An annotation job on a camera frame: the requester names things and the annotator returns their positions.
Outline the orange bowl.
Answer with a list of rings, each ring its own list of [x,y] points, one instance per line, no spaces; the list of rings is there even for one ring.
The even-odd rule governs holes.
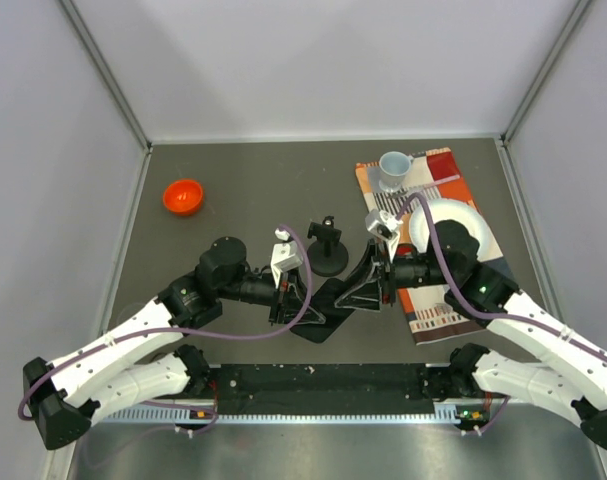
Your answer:
[[[162,197],[164,207],[178,216],[195,214],[200,210],[203,200],[203,187],[193,179],[180,179],[171,183]]]

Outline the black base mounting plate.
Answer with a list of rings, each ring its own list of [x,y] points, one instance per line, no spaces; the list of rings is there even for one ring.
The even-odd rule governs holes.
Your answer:
[[[450,392],[423,364],[227,364],[203,395],[228,415],[374,416],[431,413]]]

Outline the black phone stand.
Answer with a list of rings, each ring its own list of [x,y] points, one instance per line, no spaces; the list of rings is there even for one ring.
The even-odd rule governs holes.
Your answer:
[[[311,222],[307,238],[314,242],[307,249],[312,272],[329,278],[341,274],[348,265],[349,253],[340,241],[342,231],[335,227],[334,217],[326,216],[321,222]]]

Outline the patterned orange placemat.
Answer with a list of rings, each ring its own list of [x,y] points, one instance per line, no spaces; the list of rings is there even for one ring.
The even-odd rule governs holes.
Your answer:
[[[432,187],[421,193],[427,200],[448,198],[466,202],[481,214],[450,149],[433,149],[412,156],[414,157],[412,169],[403,187],[418,186],[448,176],[460,175],[459,180]],[[393,215],[398,213],[408,195],[395,197],[394,192],[381,189],[377,162],[357,164],[355,175],[368,209],[384,210]],[[513,277],[504,255],[483,263],[508,278]],[[397,291],[397,297],[417,345],[440,342],[481,329],[475,322],[462,317],[446,304],[444,300],[446,292],[445,286],[406,288]]]

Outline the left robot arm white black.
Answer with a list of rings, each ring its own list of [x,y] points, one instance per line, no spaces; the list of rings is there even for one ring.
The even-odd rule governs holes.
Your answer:
[[[35,424],[44,447],[57,450],[82,437],[105,417],[159,396],[199,396],[209,387],[208,363],[189,345],[150,364],[154,351],[202,332],[222,314],[225,299],[270,309],[270,320],[287,331],[324,324],[307,285],[311,264],[301,244],[284,230],[266,270],[253,270],[247,248],[221,237],[195,269],[172,281],[128,320],[77,351],[47,361],[36,357],[22,369],[21,420]]]

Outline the black smartphone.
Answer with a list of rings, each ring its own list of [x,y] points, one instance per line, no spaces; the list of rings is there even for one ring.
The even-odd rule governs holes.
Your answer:
[[[345,283],[339,279],[328,279],[312,296],[327,316],[324,325],[295,325],[290,331],[315,344],[324,343],[354,312],[353,309],[340,309],[334,306],[336,298],[345,290]]]

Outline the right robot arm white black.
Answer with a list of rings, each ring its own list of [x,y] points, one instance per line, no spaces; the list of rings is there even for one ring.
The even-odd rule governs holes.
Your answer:
[[[374,220],[359,266],[334,302],[337,308],[378,310],[401,288],[444,286],[456,313],[516,344],[537,366],[467,344],[450,357],[450,384],[459,394],[478,390],[519,399],[577,426],[607,450],[607,350],[588,341],[538,305],[504,274],[480,262],[478,240],[452,219],[423,221],[428,245],[392,255],[394,222]]]

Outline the white plate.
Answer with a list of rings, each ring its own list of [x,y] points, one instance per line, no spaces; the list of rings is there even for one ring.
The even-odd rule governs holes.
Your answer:
[[[445,220],[456,221],[479,241],[478,258],[480,261],[490,261],[503,256],[489,225],[473,206],[448,198],[428,199],[427,203],[435,224]],[[426,216],[418,200],[414,200],[411,206],[412,213],[408,220],[409,238],[420,253],[425,253],[429,239]]]

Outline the light blue cup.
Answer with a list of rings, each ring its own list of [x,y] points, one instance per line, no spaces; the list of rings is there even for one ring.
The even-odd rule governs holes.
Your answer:
[[[412,169],[413,160],[412,155],[398,151],[383,154],[379,159],[381,189],[390,193],[401,189]]]

